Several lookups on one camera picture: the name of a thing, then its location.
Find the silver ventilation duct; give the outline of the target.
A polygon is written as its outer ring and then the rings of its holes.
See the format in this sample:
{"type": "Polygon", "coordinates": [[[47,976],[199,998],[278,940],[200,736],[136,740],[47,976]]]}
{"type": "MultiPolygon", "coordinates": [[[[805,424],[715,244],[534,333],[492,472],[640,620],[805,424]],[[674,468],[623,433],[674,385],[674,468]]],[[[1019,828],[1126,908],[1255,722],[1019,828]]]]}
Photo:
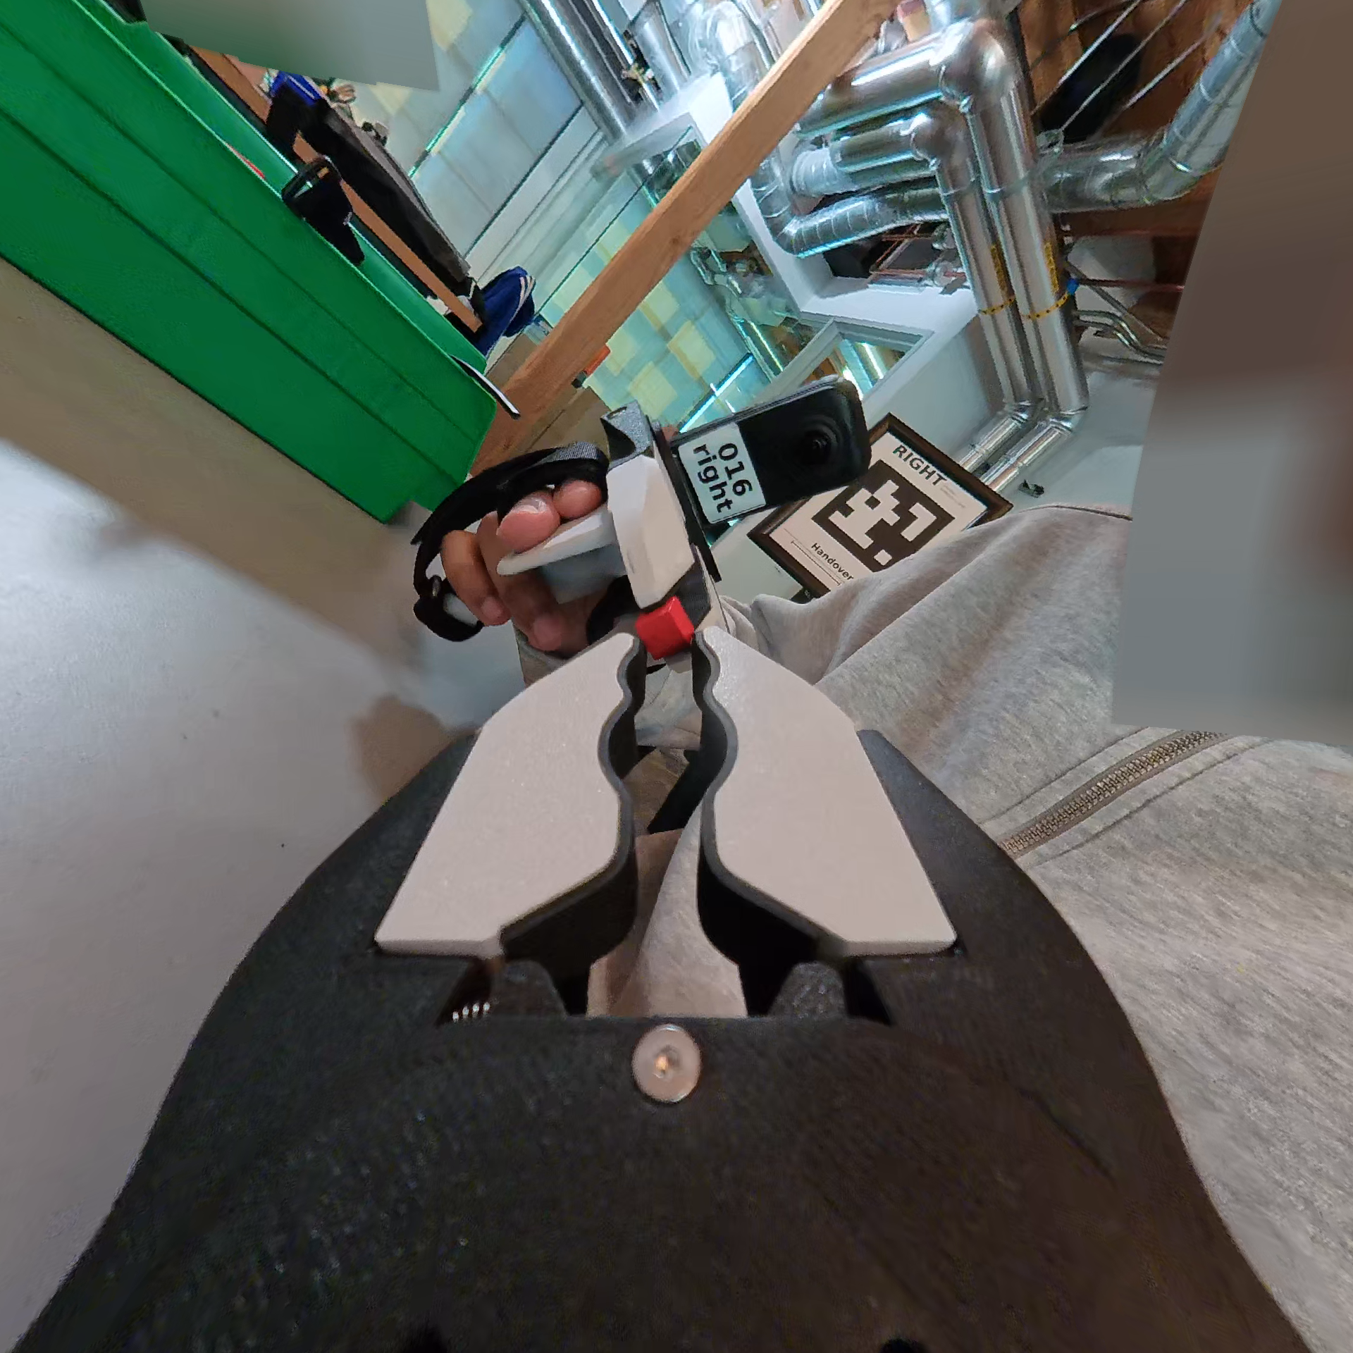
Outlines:
{"type": "Polygon", "coordinates": [[[609,141],[750,48],[764,66],[775,47],[759,3],[522,2],[547,57],[609,141]]]}

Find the silver insulated pipe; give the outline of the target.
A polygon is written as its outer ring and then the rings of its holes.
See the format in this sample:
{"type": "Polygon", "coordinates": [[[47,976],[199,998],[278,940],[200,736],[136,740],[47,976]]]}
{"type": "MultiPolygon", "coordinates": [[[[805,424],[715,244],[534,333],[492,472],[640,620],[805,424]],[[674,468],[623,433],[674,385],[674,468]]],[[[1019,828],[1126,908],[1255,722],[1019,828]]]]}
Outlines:
{"type": "Polygon", "coordinates": [[[1166,127],[1045,155],[1049,209],[1131,210],[1190,195],[1226,157],[1279,9],[1279,2],[1245,9],[1166,127]]]}
{"type": "Polygon", "coordinates": [[[987,3],[926,3],[930,33],[839,76],[806,113],[825,137],[791,162],[797,195],[898,189],[926,171],[945,196],[1005,393],[998,450],[1069,437],[1090,396],[1040,181],[1021,51],[987,3]]]}
{"type": "Polygon", "coordinates": [[[794,214],[773,230],[780,250],[812,258],[887,231],[946,223],[945,196],[933,183],[881,189],[842,198],[815,212],[794,214]]]}

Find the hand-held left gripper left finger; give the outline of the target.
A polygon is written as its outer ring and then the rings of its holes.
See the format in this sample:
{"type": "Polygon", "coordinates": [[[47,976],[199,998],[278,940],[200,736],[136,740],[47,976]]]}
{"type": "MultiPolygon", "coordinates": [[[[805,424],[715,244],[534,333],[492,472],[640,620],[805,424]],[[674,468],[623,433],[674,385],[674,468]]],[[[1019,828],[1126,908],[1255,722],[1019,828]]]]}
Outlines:
{"type": "Polygon", "coordinates": [[[382,954],[533,961],[587,1009],[639,909],[625,778],[644,684],[642,643],[616,634],[491,718],[377,928],[382,954]]]}

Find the black backpack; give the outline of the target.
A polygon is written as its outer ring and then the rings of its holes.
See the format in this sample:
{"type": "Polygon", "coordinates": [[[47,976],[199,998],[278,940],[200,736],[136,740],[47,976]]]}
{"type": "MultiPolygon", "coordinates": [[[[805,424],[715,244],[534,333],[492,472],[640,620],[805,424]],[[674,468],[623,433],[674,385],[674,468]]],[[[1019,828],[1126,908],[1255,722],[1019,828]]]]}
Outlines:
{"type": "Polygon", "coordinates": [[[285,155],[302,138],[331,161],[344,183],[482,322],[482,293],[464,257],[433,217],[413,179],[374,133],[358,126],[306,76],[281,72],[269,88],[265,136],[285,155]]]}

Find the person's right forearm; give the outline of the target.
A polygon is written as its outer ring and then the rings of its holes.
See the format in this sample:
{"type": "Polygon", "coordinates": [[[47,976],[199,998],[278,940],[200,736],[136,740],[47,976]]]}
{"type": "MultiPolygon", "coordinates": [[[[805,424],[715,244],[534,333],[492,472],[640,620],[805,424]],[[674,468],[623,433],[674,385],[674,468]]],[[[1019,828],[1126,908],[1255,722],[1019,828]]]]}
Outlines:
{"type": "Polygon", "coordinates": [[[1104,508],[1015,512],[809,603],[729,601],[735,632],[904,749],[1117,733],[1132,523],[1104,508]]]}

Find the blue jacket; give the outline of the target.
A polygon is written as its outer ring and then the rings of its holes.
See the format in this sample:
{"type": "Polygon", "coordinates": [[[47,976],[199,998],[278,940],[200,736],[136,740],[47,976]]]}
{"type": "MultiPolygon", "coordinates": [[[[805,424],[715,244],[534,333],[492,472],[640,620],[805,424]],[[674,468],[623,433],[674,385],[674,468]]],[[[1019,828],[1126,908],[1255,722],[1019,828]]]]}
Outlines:
{"type": "Polygon", "coordinates": [[[477,350],[488,357],[499,341],[513,338],[534,323],[534,278],[523,267],[512,267],[478,285],[471,296],[479,327],[472,337],[477,350]]]}

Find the red cube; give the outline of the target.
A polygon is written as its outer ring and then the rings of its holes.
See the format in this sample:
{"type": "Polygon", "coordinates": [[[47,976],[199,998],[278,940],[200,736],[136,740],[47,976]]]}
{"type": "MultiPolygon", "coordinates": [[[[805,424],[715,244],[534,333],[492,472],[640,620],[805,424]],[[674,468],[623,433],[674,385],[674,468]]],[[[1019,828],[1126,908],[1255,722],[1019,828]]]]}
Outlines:
{"type": "Polygon", "coordinates": [[[642,610],[635,618],[633,626],[635,634],[654,663],[685,654],[698,632],[698,625],[678,595],[671,595],[661,603],[642,610]]]}

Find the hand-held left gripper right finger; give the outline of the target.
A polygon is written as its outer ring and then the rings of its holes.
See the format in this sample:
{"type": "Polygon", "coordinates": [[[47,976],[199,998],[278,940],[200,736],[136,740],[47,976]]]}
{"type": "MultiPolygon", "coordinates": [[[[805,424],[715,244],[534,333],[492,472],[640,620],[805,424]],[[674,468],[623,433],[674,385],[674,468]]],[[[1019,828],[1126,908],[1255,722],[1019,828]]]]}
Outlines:
{"type": "Polygon", "coordinates": [[[702,712],[698,915],[750,1014],[818,963],[930,957],[957,942],[854,722],[722,629],[695,640],[702,712]]]}

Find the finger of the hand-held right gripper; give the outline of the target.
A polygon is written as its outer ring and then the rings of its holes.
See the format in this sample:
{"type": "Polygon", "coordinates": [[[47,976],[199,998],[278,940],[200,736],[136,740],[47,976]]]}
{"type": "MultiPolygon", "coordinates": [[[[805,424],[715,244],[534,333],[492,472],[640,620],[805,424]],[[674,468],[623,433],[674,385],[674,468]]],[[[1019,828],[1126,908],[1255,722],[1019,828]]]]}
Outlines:
{"type": "Polygon", "coordinates": [[[704,804],[725,763],[716,725],[704,733],[704,712],[688,671],[651,674],[636,719],[636,829],[644,836],[702,833],[704,804]]]}

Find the green storage bin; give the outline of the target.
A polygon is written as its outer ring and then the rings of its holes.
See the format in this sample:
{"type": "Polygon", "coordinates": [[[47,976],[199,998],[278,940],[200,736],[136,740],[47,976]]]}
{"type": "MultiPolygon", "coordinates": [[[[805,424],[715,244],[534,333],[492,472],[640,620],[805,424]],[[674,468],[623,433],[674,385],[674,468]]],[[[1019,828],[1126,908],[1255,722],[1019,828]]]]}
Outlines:
{"type": "Polygon", "coordinates": [[[282,199],[296,168],[107,3],[3,3],[6,261],[386,522],[465,481],[485,361],[381,250],[282,199]]]}

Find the framed marker sign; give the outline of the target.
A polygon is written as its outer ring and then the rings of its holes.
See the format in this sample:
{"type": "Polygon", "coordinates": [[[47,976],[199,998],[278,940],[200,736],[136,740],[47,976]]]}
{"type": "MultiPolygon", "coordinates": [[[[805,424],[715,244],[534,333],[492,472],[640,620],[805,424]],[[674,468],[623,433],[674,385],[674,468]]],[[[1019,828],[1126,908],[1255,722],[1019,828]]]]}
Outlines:
{"type": "Polygon", "coordinates": [[[871,463],[853,484],[771,513],[750,540],[814,598],[823,598],[976,526],[1007,516],[998,491],[885,415],[871,463]]]}

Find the wooden beam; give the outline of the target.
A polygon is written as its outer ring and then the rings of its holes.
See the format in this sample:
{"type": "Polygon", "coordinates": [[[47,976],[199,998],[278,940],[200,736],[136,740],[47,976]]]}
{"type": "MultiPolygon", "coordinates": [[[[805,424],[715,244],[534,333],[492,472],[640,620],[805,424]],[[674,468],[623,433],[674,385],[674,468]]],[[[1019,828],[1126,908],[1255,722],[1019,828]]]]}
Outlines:
{"type": "Polygon", "coordinates": [[[495,417],[471,467],[472,477],[508,461],[532,439],[585,364],[667,278],[895,9],[895,2],[832,2],[821,9],[513,374],[505,396],[518,416],[495,417]]]}

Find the person's right hand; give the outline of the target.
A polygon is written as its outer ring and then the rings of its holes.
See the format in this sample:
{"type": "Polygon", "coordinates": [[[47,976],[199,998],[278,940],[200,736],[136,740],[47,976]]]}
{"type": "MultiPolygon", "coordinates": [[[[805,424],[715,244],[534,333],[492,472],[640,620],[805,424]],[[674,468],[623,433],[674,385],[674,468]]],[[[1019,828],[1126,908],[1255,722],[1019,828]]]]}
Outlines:
{"type": "Polygon", "coordinates": [[[488,513],[472,529],[447,533],[440,546],[441,568],[460,605],[448,620],[489,629],[510,625],[532,649],[561,658],[589,647],[588,626],[605,591],[560,602],[539,572],[505,577],[501,563],[533,550],[601,503],[601,486],[570,481],[526,495],[505,516],[488,513]]]}

